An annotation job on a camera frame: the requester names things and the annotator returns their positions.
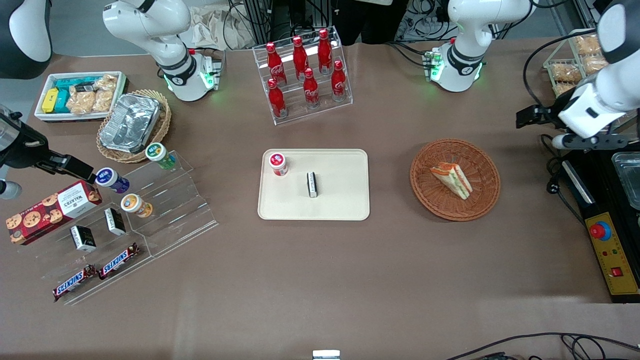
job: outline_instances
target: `beige tray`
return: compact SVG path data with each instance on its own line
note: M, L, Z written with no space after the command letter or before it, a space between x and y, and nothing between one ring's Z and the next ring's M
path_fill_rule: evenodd
M289 171L276 176L269 157L281 152ZM316 173L310 198L307 172ZM360 149L270 149L262 155L258 215L264 220L351 220L369 216L369 162Z

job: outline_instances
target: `brown table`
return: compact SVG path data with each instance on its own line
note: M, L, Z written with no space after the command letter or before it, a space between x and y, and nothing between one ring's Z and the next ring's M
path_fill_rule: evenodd
M40 280L33 260L0 241L0 357L286 360L338 348L347 360L444 359L539 331L638 343L640 305L609 304L585 231L545 191L548 155L538 135L551 130L515 129L516 111L532 104L522 64L543 41L496 41L482 76L461 94L427 84L391 48L355 45L354 104L282 127L269 117L249 51L230 53L221 90L194 103L170 95L149 56L57 58L49 72L121 70L131 90L167 95L174 115L166 145L194 166L221 225L73 307L53 304L53 284ZM532 84L548 99L536 67ZM96 168L135 168L98 153L98 123L29 123L52 149ZM497 165L502 193L479 220L439 219L413 196L413 156L443 137L473 142ZM276 147L365 150L370 217L261 220L260 157ZM9 178L25 190L1 203L2 217L72 181L35 169ZM497 349L566 355L556 338Z

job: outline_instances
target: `walkers cookie box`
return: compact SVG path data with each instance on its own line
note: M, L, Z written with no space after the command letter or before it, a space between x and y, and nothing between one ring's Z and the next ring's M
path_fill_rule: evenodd
M76 181L27 210L6 219L11 242L27 245L102 202L100 192L86 181Z

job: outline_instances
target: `red bottle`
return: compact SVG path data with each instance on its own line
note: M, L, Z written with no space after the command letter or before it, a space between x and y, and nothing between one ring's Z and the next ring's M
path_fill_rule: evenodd
M267 43L267 65L271 71L271 77L278 82L278 85L287 84L287 76L284 74L284 66L280 55L276 53L276 45L272 42Z
M318 67L320 74L329 75L333 70L333 57L331 54L331 44L329 44L329 31L320 29L320 44L318 45Z
M267 81L269 86L269 102L271 108L273 108L273 115L278 119L284 119L289 114L287 112L287 106L284 104L284 95L282 90L278 88L278 82L275 79L269 79Z
M331 89L333 93L331 97L333 97L333 101L342 102L347 97L347 90L345 86L347 85L347 77L344 75L344 70L342 69L342 61L335 60L333 75L331 75Z
M305 69L309 67L309 58L307 52L302 47L302 38L293 37L293 66L296 68L296 77L298 81L305 80Z
M320 96L318 95L318 83L314 78L314 71L310 68L305 70L305 83L302 86L305 89L305 100L307 107L315 109L320 106Z

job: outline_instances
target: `sandwich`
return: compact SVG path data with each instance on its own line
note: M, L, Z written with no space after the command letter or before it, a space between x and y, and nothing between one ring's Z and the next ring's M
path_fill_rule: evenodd
M431 173L463 200L473 192L471 184L458 164L439 163L431 168Z

